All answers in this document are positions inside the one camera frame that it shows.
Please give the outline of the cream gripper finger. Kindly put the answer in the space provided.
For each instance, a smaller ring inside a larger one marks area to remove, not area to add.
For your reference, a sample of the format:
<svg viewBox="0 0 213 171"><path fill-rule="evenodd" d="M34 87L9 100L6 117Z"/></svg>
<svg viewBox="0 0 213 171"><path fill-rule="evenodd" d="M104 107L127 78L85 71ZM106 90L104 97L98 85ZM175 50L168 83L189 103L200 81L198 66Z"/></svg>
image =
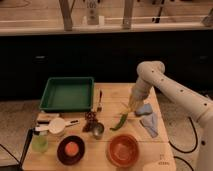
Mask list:
<svg viewBox="0 0 213 171"><path fill-rule="evenodd" d="M134 98L130 98L128 102L128 111L134 112L142 105L143 105L143 102L141 100L135 100Z"/></svg>

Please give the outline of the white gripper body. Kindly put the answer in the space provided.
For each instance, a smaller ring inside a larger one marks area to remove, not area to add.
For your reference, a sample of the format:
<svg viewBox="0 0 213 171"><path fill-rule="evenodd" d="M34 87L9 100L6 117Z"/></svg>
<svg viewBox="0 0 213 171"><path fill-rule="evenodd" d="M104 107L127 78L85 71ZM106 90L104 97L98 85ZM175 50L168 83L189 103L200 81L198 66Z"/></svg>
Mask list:
<svg viewBox="0 0 213 171"><path fill-rule="evenodd" d="M138 78L136 83L131 89L131 97L136 101L145 100L149 94L152 85L142 78Z"/></svg>

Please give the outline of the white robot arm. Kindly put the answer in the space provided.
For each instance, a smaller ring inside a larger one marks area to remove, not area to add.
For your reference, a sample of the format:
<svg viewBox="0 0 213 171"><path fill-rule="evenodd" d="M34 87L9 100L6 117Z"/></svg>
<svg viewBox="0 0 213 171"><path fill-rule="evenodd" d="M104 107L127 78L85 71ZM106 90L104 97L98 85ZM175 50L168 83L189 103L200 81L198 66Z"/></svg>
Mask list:
<svg viewBox="0 0 213 171"><path fill-rule="evenodd" d="M184 108L203 128L195 171L213 171L213 100L170 79L161 61L144 61L137 66L137 81L131 89L129 107L135 109L158 88L172 102Z"/></svg>

